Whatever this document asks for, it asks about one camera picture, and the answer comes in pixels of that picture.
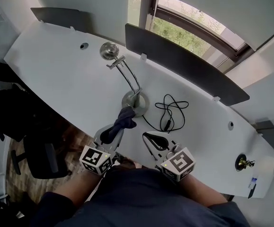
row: lamp head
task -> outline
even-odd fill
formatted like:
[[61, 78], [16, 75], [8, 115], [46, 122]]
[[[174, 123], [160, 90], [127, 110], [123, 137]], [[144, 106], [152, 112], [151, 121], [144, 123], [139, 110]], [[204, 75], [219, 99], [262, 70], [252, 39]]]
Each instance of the lamp head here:
[[114, 60], [119, 55], [119, 47], [115, 43], [106, 42], [100, 48], [100, 55], [104, 60]]

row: window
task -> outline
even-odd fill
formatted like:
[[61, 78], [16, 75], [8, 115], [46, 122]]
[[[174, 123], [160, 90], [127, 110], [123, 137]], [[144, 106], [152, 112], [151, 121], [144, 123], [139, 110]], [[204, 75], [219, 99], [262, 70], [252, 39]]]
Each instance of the window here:
[[155, 0], [151, 15], [152, 32], [184, 47], [212, 66], [226, 71], [252, 51], [226, 26], [179, 0]]
[[139, 25], [141, 0], [128, 0], [127, 21], [132, 25]]
[[201, 24], [210, 30], [210, 32], [219, 35], [224, 41], [226, 41], [234, 49], [239, 49], [243, 44], [242, 40], [238, 35], [230, 31], [223, 24], [216, 19], [203, 13], [202, 11], [190, 6], [179, 0], [159, 0], [159, 5], [166, 8], [172, 9], [181, 15], [187, 16], [190, 20]]

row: lamp base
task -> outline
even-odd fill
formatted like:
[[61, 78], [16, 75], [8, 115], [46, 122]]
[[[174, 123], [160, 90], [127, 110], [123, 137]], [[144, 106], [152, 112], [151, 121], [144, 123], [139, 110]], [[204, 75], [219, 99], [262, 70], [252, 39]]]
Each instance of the lamp base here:
[[122, 108], [127, 106], [131, 106], [134, 109], [136, 113], [135, 117], [141, 117], [148, 110], [150, 101], [143, 92], [140, 92], [133, 97], [133, 92], [129, 91], [122, 99]]

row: dark blue shirt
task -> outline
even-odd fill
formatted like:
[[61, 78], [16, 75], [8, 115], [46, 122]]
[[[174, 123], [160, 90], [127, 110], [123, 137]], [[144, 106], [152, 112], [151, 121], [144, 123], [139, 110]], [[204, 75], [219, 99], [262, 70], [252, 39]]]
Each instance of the dark blue shirt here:
[[151, 169], [106, 174], [91, 201], [76, 209], [71, 200], [47, 192], [31, 226], [207, 227], [249, 226], [236, 203], [204, 207], [184, 197], [163, 174]]

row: window frame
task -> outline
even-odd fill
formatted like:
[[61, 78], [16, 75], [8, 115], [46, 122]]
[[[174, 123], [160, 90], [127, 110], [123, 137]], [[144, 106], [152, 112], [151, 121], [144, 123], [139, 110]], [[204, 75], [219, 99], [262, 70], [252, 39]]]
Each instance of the window frame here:
[[229, 70], [233, 69], [243, 60], [245, 60], [255, 52], [247, 43], [243, 44], [238, 49], [233, 48], [226, 41], [224, 41], [218, 34], [214, 33], [208, 28], [205, 28], [203, 25], [190, 19], [184, 14], [178, 13], [177, 11], [159, 5], [157, 3], [158, 1], [159, 0], [141, 0], [141, 5], [142, 3], [146, 2], [149, 5], [149, 7], [147, 7], [146, 9], [143, 6], [143, 9], [141, 9], [140, 17], [146, 16], [147, 21], [146, 23], [143, 22], [142, 25], [139, 23], [139, 27], [149, 30], [154, 17], [157, 17], [194, 34], [195, 36], [206, 41], [215, 49], [222, 52], [224, 55], [226, 55], [229, 59], [231, 59], [234, 62], [233, 65], [226, 66], [223, 65], [223, 63], [226, 64], [227, 59], [225, 59], [222, 63], [216, 66], [216, 68], [221, 70], [223, 73], [226, 73]]

